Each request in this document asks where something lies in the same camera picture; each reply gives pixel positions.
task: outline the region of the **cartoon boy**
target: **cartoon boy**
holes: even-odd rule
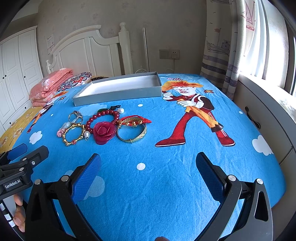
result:
[[[218,123],[211,113],[214,107],[211,101],[196,93],[196,88],[202,87],[198,83],[189,83],[182,79],[174,79],[173,81],[167,81],[163,86],[163,99],[166,101],[176,101],[177,104],[185,107],[185,114],[177,123],[172,135],[159,141],[155,144],[156,147],[166,147],[185,144],[184,132],[187,122],[192,117],[199,117],[202,119],[212,132],[216,133],[218,140],[222,146],[234,146],[235,142],[231,139],[226,132],[223,130],[223,126]],[[181,95],[174,96],[172,93],[167,92],[168,90],[174,89]]]
[[[63,96],[63,97],[60,98],[60,96],[66,94],[66,93],[67,93],[67,91],[63,91],[63,92],[61,92],[61,93],[58,93],[57,95],[55,95],[54,98],[52,98],[50,101],[48,101],[48,102],[46,103],[46,105],[45,105],[45,106],[44,106],[44,107],[38,112],[38,114],[32,119],[32,120],[34,120],[34,122],[33,122],[32,125],[30,126],[30,128],[27,130],[27,133],[29,133],[29,132],[32,130],[33,126],[37,123],[37,121],[40,119],[40,117],[43,116],[46,112],[49,111],[49,109],[54,105],[54,102],[55,102],[56,100],[63,100],[63,99],[66,97],[66,96]]]

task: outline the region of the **blue gripper pad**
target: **blue gripper pad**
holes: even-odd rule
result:
[[[220,203],[223,202],[225,200],[225,179],[227,178],[227,175],[219,166],[213,165],[203,152],[198,153],[196,156],[196,167],[206,183],[213,199]]]
[[[101,169],[101,157],[94,153],[72,182],[72,200],[75,204],[84,199],[96,175]]]
[[[13,161],[14,159],[18,158],[20,155],[26,153],[28,150],[26,144],[20,144],[19,146],[13,148],[7,154],[7,159]]]

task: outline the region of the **white wardrobe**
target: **white wardrobe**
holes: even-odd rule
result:
[[[22,30],[0,42],[0,136],[32,106],[30,90],[43,79],[36,28]]]

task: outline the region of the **black drawer handle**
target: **black drawer handle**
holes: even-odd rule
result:
[[[248,117],[248,118],[249,118],[249,119],[255,124],[255,126],[256,126],[258,129],[260,129],[260,128],[261,128],[260,123],[259,123],[259,122],[256,122],[255,120],[253,120],[253,118],[250,116],[250,114],[249,114],[249,108],[246,106],[244,109],[246,110],[247,117]]]

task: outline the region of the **yellow floral fabric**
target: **yellow floral fabric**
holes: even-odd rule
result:
[[[42,107],[32,107],[28,109],[20,118],[18,118],[11,126],[4,132],[0,138],[0,153],[12,149],[14,143],[20,136],[21,132],[32,121]]]

